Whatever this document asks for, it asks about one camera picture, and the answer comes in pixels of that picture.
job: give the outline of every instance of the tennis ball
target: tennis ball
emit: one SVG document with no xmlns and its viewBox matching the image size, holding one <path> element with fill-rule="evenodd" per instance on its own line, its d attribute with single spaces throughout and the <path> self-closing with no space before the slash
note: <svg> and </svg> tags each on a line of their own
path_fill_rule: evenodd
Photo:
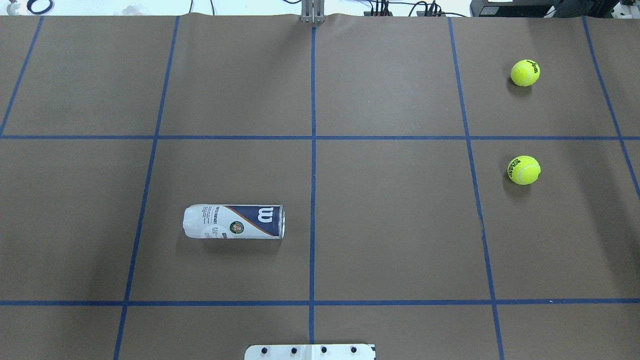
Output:
<svg viewBox="0 0 640 360">
<path fill-rule="evenodd" d="M 518 86 L 529 86 L 540 77 L 540 66 L 533 60 L 520 60 L 511 68 L 511 80 Z"/>
<path fill-rule="evenodd" d="M 507 168 L 507 176 L 518 185 L 528 185 L 538 180 L 540 164 L 534 158 L 526 155 L 511 160 Z"/>
</svg>

